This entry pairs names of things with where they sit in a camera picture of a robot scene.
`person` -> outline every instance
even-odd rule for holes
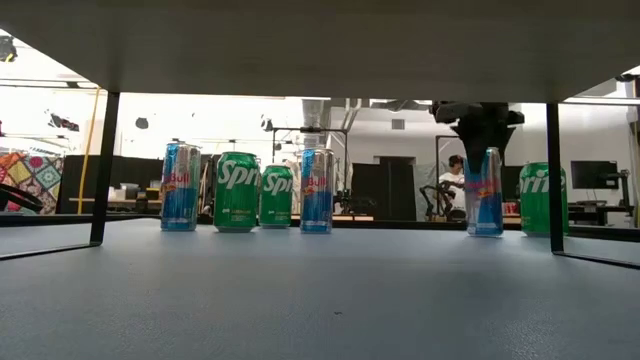
[[[440,175],[438,183],[449,185],[456,196],[451,200],[453,209],[464,210],[464,158],[460,155],[449,157],[449,171]]]

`sprite can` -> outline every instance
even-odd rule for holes
[[[218,161],[213,224],[220,232],[249,232],[256,225],[260,167],[256,156],[225,152]]]
[[[260,193],[260,225],[287,227],[291,225],[291,188],[293,174],[284,165],[269,165],[262,174]]]
[[[562,171],[562,227],[569,231],[567,175]],[[528,236],[549,236],[549,165],[529,163],[520,171],[520,216]]]

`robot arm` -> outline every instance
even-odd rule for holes
[[[510,111],[507,103],[461,103],[434,101],[429,111],[437,123],[452,125],[464,148],[472,173],[479,173],[487,148],[496,147],[504,157],[513,125],[524,123],[524,115]]]

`sprite logo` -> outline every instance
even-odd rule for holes
[[[560,187],[564,188],[566,179],[562,176]],[[520,193],[532,194],[532,193],[548,193],[549,192],[549,175],[546,171],[538,170],[535,176],[529,176],[526,178],[520,178]]]
[[[271,192],[271,196],[276,196],[280,191],[291,191],[293,179],[283,179],[278,174],[267,175],[267,183],[262,189],[263,192]]]
[[[257,169],[249,170],[241,166],[236,167],[236,162],[229,160],[222,164],[222,176],[218,178],[218,184],[227,184],[227,190],[231,190],[235,184],[249,185],[251,181],[254,186],[258,186],[259,176]]]

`colorful quilt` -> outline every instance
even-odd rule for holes
[[[0,155],[0,183],[26,191],[42,201],[40,214],[55,214],[62,179],[61,157],[31,156],[23,153]],[[7,211],[33,213],[9,203]]]

